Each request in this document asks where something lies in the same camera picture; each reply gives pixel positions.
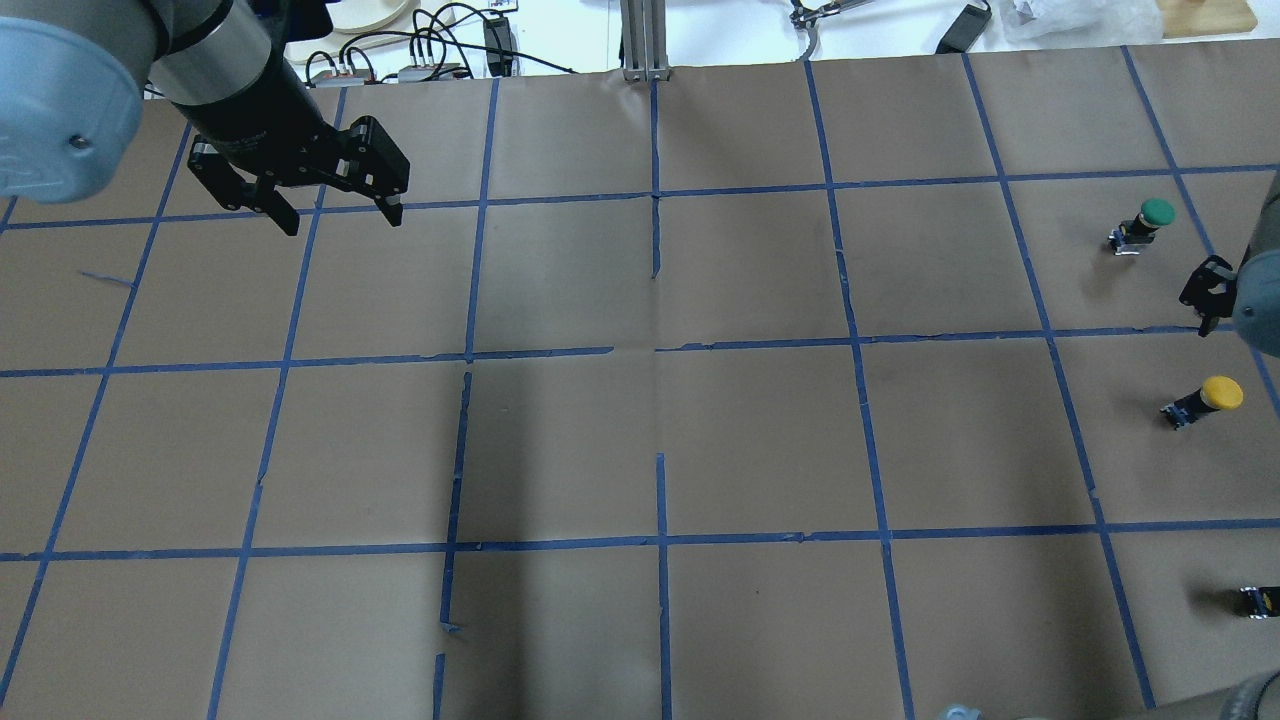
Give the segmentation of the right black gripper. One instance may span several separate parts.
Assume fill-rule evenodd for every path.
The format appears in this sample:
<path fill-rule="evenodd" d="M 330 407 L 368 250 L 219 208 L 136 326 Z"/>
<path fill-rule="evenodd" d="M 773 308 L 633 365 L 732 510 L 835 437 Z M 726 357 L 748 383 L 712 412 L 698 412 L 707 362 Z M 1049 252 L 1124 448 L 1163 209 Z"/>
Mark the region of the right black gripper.
<path fill-rule="evenodd" d="M 1190 273 L 1178 301 L 1199 319 L 1198 337 L 1208 337 L 1222 319 L 1233 316 L 1236 291 L 1236 270 L 1225 258 L 1207 256 Z"/>

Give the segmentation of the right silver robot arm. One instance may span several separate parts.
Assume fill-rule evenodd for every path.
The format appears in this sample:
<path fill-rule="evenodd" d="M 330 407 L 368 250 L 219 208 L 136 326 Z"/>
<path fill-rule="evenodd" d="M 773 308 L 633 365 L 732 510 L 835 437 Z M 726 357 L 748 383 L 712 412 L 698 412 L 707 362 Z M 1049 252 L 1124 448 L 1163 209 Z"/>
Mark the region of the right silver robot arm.
<path fill-rule="evenodd" d="M 1199 318 L 1198 336 L 1226 318 L 1248 346 L 1279 356 L 1279 174 L 1274 174 L 1238 264 L 1207 256 L 1178 296 Z"/>

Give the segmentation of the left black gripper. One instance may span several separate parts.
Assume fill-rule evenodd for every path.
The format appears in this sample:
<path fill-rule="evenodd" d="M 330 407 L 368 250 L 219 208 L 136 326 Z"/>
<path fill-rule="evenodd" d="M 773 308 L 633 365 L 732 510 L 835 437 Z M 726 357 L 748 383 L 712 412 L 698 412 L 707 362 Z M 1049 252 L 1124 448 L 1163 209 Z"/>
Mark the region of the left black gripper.
<path fill-rule="evenodd" d="M 248 209 L 294 237 L 300 214 L 283 191 L 329 184 L 371 200 L 402 227 L 410 159 L 374 117 L 339 133 L 292 69 L 266 67 L 228 97 L 175 109 L 195 131 L 187 168 L 221 208 Z"/>

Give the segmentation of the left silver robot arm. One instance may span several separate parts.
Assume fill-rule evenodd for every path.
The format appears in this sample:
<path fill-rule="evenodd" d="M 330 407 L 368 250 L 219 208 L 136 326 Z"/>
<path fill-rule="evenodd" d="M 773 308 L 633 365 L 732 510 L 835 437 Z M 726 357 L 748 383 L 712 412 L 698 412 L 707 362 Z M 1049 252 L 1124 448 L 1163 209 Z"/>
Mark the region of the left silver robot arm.
<path fill-rule="evenodd" d="M 3 192 L 102 192 L 151 85 L 193 127 L 187 167 L 219 205 L 296 234 L 284 190 L 328 186 L 401 225 L 408 158 L 371 117 L 326 122 L 285 60 L 287 45 L 332 31 L 328 1 L 5 1 Z"/>

